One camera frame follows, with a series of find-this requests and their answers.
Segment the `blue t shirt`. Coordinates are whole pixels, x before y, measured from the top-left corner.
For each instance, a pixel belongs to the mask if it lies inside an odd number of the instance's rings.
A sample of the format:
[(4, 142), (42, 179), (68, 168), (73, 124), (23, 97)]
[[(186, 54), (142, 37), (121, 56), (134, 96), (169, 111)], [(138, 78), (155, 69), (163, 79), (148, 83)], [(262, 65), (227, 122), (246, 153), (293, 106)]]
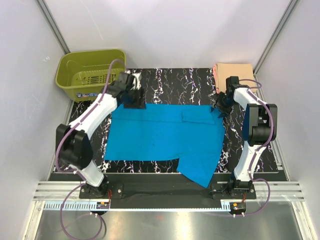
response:
[(106, 161), (169, 161), (207, 188), (220, 160), (225, 128), (210, 105), (148, 103), (145, 109), (119, 106), (111, 114)]

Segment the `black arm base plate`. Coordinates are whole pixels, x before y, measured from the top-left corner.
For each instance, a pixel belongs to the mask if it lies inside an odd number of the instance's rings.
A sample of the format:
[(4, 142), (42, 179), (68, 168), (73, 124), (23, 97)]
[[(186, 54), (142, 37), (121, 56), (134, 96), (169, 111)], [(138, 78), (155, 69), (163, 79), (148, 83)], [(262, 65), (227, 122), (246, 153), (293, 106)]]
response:
[(125, 199), (131, 196), (201, 196), (209, 197), (214, 200), (255, 200), (257, 198), (256, 190), (253, 185), (247, 189), (232, 190), (227, 187), (226, 182), (213, 182), (207, 188), (194, 182), (168, 182), (168, 181), (110, 181), (103, 183), (105, 194), (88, 184), (82, 186), (79, 191), (81, 199)]

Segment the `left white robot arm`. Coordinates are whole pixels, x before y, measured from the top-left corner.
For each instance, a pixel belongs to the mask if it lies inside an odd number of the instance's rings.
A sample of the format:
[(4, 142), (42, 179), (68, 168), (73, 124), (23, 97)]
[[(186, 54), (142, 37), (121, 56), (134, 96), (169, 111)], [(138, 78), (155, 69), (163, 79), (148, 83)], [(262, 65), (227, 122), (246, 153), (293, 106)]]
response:
[(129, 109), (145, 109), (145, 90), (119, 90), (115, 94), (100, 93), (96, 100), (76, 120), (56, 129), (57, 161), (62, 161), (84, 181), (84, 190), (95, 198), (108, 193), (108, 178), (93, 161), (91, 137), (102, 121), (120, 105)]

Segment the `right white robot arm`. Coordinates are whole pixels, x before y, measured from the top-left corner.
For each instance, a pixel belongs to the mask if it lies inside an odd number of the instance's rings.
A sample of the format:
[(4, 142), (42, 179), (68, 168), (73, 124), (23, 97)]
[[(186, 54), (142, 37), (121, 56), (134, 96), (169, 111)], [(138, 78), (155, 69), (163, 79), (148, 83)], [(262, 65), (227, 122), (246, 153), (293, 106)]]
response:
[(260, 156), (276, 138), (278, 114), (276, 104), (264, 102), (246, 85), (239, 84), (231, 84), (225, 93), (220, 92), (212, 109), (219, 110), (220, 116), (226, 117), (236, 104), (245, 110), (242, 124), (243, 150), (223, 189), (212, 190), (214, 195), (221, 194), (235, 199), (254, 191), (254, 171)]

